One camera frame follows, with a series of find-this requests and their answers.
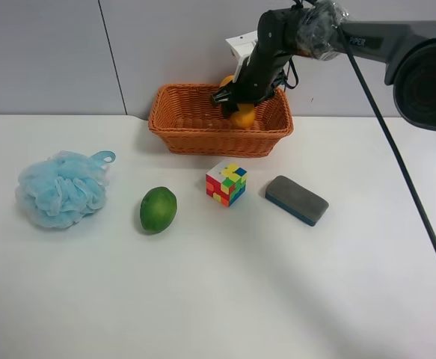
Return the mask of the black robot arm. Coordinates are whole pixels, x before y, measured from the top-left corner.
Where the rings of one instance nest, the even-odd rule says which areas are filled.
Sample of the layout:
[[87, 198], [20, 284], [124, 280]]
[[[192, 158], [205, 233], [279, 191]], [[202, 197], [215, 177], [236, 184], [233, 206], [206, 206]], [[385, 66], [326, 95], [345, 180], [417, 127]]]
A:
[[436, 131], [436, 21], [354, 21], [335, 1], [296, 1], [268, 10], [257, 30], [228, 39], [238, 59], [233, 79], [211, 96], [230, 115], [240, 104], [259, 105], [287, 86], [283, 68], [292, 57], [329, 61], [339, 54], [385, 65], [399, 114]]

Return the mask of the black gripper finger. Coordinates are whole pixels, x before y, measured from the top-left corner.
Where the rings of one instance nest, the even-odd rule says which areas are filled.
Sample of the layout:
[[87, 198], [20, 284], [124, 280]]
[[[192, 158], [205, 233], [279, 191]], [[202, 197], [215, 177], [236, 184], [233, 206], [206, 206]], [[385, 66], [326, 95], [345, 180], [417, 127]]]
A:
[[239, 106], [234, 102], [225, 102], [221, 105], [221, 113], [225, 119], [230, 119], [238, 111]]

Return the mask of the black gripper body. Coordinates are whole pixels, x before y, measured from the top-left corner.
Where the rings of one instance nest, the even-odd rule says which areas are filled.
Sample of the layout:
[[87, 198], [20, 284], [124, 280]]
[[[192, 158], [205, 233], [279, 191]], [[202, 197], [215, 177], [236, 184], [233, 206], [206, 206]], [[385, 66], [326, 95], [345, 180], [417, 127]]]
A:
[[284, 67], [291, 60], [292, 56], [287, 52], [266, 51], [262, 46], [256, 46], [237, 80], [212, 95], [212, 105], [258, 105], [271, 99], [277, 87], [290, 87]]

